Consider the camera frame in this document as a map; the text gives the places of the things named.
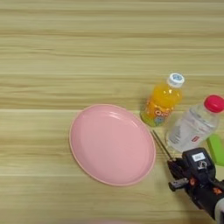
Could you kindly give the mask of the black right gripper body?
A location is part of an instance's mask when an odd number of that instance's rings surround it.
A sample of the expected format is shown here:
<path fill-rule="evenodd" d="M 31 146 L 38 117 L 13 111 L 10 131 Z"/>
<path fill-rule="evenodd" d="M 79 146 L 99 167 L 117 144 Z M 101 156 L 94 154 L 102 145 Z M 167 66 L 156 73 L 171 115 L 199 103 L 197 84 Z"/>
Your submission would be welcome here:
<path fill-rule="evenodd" d="M 175 192 L 184 189 L 193 204 L 204 210 L 213 220 L 224 220 L 224 183 L 206 177 L 205 182 L 194 176 L 174 179 L 169 183 Z"/>

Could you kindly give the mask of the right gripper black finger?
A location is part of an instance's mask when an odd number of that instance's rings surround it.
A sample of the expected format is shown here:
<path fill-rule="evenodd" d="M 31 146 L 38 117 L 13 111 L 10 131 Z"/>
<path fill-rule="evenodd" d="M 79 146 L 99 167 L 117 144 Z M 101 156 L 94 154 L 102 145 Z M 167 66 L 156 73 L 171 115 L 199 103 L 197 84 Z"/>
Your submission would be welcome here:
<path fill-rule="evenodd" d="M 175 157 L 173 160 L 168 160 L 167 164 L 171 175 L 175 179 L 183 179 L 186 176 L 186 162 L 183 158 Z"/>

